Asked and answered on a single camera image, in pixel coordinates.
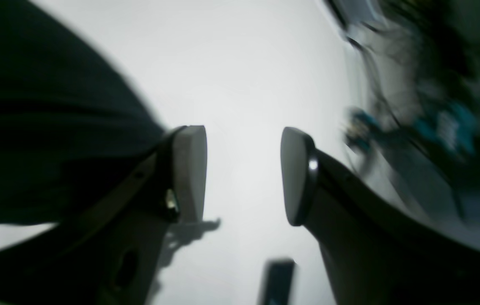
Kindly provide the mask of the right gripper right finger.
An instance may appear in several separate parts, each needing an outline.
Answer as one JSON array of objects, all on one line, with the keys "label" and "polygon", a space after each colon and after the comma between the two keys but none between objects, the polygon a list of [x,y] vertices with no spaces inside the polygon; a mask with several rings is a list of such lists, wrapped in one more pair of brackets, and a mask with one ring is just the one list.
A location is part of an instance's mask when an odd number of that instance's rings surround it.
[{"label": "right gripper right finger", "polygon": [[289,224],[319,242],[338,305],[480,305],[480,250],[378,197],[302,130],[281,137]]}]

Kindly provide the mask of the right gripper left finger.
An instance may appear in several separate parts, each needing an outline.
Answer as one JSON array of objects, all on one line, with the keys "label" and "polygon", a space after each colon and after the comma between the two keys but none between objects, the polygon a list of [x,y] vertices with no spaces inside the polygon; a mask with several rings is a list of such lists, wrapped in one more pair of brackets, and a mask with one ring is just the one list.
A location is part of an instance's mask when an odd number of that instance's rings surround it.
[{"label": "right gripper left finger", "polygon": [[173,223],[202,220],[203,126],[178,127],[98,203],[0,251],[0,302],[143,305]]}]

